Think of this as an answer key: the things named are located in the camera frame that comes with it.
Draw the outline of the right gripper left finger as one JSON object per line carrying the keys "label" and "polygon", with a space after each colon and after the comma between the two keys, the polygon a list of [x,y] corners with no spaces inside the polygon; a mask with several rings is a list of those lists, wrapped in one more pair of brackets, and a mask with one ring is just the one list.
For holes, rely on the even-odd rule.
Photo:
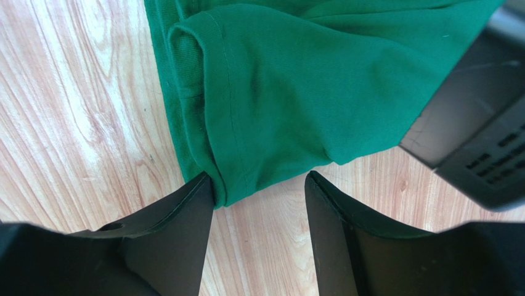
{"label": "right gripper left finger", "polygon": [[96,231],[1,225],[2,295],[198,295],[213,215],[202,173]]}

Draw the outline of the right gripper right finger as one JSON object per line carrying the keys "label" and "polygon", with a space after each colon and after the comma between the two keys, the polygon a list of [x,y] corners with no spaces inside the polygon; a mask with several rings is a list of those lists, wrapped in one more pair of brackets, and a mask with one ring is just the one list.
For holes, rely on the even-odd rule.
{"label": "right gripper right finger", "polygon": [[523,295],[524,225],[433,233],[353,199],[316,171],[304,185],[320,295]]}

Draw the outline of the green t shirt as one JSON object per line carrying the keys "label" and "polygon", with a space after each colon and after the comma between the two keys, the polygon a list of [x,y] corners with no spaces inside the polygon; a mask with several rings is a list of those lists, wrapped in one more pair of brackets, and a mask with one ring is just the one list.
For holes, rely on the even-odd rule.
{"label": "green t shirt", "polygon": [[501,1],[145,1],[176,157],[216,208],[397,146]]}

